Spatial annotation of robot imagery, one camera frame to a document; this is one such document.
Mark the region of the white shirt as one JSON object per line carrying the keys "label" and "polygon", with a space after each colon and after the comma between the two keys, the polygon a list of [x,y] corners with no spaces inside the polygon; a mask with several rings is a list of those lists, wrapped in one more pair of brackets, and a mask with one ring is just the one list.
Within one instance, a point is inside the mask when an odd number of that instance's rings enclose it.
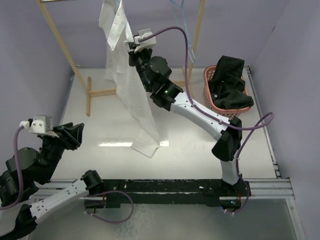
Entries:
{"label": "white shirt", "polygon": [[141,130],[131,148],[152,158],[160,146],[160,136],[148,101],[146,91],[134,67],[129,66],[129,45],[126,40],[133,36],[123,7],[116,0],[105,0],[99,16],[99,27],[103,29],[112,62],[112,77],[116,84],[116,95],[138,121]]}

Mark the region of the black striped shirt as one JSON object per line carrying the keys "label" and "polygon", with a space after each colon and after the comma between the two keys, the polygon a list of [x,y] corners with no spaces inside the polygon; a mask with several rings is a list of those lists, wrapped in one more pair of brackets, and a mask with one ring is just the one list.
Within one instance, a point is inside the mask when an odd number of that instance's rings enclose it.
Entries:
{"label": "black striped shirt", "polygon": [[223,55],[216,65],[214,74],[208,81],[213,104],[223,110],[250,108],[253,98],[245,91],[246,82],[242,79],[245,61]]}

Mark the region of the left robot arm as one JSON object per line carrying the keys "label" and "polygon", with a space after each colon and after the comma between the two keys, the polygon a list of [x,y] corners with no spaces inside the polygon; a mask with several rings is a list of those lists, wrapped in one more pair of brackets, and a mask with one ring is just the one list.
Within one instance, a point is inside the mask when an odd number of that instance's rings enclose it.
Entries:
{"label": "left robot arm", "polygon": [[47,132],[37,133],[42,146],[18,149],[20,126],[13,139],[13,157],[8,159],[6,171],[0,176],[0,238],[18,240],[32,233],[37,225],[55,210],[88,195],[98,196],[103,191],[103,180],[95,170],[88,170],[70,187],[37,203],[29,204],[30,197],[51,178],[64,151],[77,150],[83,139],[84,123],[69,122]]}

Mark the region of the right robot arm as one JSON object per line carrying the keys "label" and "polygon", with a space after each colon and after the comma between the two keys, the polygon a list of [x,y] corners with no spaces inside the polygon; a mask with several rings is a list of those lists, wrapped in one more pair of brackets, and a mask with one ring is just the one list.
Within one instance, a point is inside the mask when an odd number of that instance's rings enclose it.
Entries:
{"label": "right robot arm", "polygon": [[238,154],[243,138],[242,121],[229,120],[193,100],[186,91],[170,80],[172,70],[165,58],[152,55],[152,49],[139,50],[139,45],[128,44],[128,64],[134,67],[146,93],[155,105],[178,114],[203,130],[216,141],[211,152],[219,159],[222,169],[222,190],[235,195],[240,187],[249,190],[239,171]]}

